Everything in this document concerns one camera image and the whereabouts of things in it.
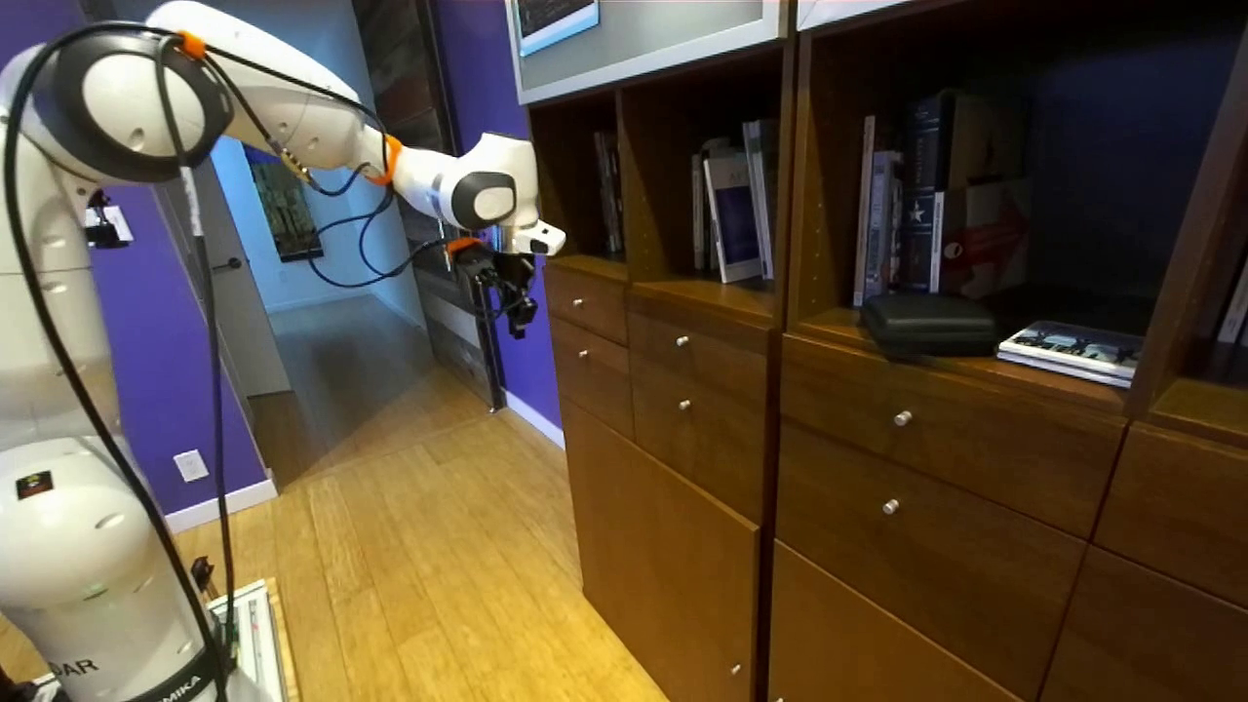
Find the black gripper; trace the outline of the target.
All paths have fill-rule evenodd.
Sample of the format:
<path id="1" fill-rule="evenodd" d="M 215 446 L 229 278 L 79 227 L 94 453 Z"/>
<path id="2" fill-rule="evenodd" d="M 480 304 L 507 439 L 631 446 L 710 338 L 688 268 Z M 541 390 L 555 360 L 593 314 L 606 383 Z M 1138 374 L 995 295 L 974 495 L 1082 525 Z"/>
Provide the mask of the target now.
<path id="1" fill-rule="evenodd" d="M 528 338 L 540 301 L 528 287 L 533 262 L 528 253 L 493 248 L 485 236 L 454 236 L 449 266 L 468 286 L 489 286 L 493 320 L 507 314 L 507 333 Z"/>

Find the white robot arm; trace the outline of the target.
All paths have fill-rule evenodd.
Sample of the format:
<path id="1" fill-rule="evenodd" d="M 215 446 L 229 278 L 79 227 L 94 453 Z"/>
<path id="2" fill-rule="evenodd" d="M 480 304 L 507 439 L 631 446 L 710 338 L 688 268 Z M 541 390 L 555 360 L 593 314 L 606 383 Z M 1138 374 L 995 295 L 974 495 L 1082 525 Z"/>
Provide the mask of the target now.
<path id="1" fill-rule="evenodd" d="M 202 606 L 156 457 L 196 439 L 257 466 L 207 320 L 207 213 L 161 218 L 218 143 L 373 183 L 458 266 L 528 294 L 567 234 L 533 147 L 446 157 L 387 132 L 330 65 L 202 0 L 5 45 L 0 86 L 0 612 L 57 702 L 234 702 L 242 632 Z"/>

